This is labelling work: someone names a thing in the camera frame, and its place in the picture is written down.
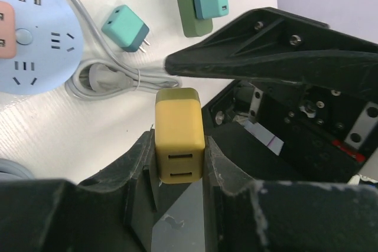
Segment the yellow charger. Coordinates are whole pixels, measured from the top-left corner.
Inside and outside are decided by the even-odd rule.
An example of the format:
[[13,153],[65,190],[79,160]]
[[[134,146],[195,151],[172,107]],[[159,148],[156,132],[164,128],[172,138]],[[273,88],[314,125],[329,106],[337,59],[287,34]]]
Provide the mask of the yellow charger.
[[184,184],[201,179],[205,147],[198,92],[193,88],[159,90],[155,99],[155,151],[160,180]]

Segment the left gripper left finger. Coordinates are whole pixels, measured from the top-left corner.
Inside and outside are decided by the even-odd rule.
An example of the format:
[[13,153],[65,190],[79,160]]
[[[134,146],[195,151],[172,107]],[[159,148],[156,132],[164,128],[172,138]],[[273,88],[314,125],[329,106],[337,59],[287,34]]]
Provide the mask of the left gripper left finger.
[[154,131],[79,184],[1,182],[2,251],[150,251],[158,187]]

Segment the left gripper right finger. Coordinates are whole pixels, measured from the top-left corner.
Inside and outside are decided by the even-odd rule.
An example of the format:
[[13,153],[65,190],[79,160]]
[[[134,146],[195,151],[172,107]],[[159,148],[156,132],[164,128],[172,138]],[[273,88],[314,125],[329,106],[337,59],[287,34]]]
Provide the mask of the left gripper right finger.
[[207,251],[376,251],[377,189],[253,179],[207,139]]

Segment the teal charger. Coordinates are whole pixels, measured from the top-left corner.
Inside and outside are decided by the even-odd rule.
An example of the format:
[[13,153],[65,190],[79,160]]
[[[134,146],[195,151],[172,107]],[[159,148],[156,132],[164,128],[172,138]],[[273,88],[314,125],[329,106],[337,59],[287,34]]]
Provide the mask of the teal charger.
[[197,19],[212,19],[229,14],[228,0],[194,0]]
[[127,53],[146,50],[143,44],[150,45],[146,40],[150,32],[146,23],[127,5],[117,6],[103,24],[102,33]]

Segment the green power strip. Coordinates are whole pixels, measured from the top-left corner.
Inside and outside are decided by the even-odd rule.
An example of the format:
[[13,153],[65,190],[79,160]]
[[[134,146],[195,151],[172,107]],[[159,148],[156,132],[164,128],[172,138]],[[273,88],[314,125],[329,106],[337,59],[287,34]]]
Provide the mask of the green power strip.
[[194,0],[177,0],[183,33],[187,38],[202,37],[213,31],[211,19],[197,19]]

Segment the pink charger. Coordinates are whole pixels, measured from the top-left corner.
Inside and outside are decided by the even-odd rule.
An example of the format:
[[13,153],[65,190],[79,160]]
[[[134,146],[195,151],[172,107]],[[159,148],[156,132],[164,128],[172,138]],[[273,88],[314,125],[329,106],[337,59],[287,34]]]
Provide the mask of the pink charger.
[[15,11],[11,4],[1,1],[0,39],[1,59],[14,58],[17,53]]

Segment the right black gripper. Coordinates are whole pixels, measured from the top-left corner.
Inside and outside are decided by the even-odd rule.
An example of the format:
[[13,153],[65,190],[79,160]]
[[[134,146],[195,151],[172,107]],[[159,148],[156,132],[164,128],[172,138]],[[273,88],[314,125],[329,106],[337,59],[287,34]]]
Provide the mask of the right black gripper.
[[377,86],[377,45],[327,24],[253,9],[169,55],[165,69],[313,85],[234,81],[204,106],[206,134],[254,178],[346,183],[377,149],[377,103],[321,88]]

